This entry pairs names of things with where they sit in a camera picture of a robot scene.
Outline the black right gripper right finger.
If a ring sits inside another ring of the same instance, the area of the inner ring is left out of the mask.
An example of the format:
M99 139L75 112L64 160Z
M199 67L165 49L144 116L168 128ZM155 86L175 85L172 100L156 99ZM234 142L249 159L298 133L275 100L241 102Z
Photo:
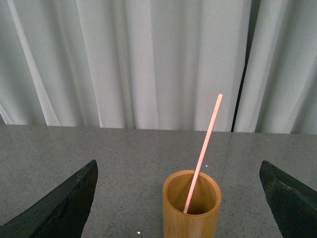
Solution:
M282 236L315 238L317 192L268 161L262 161L259 176Z

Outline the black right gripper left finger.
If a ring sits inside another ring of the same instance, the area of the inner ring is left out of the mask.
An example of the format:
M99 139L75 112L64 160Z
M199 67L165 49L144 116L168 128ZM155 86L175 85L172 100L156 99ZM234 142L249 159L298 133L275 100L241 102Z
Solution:
M91 212L98 179L90 161L32 207L0 228L2 238L79 238Z

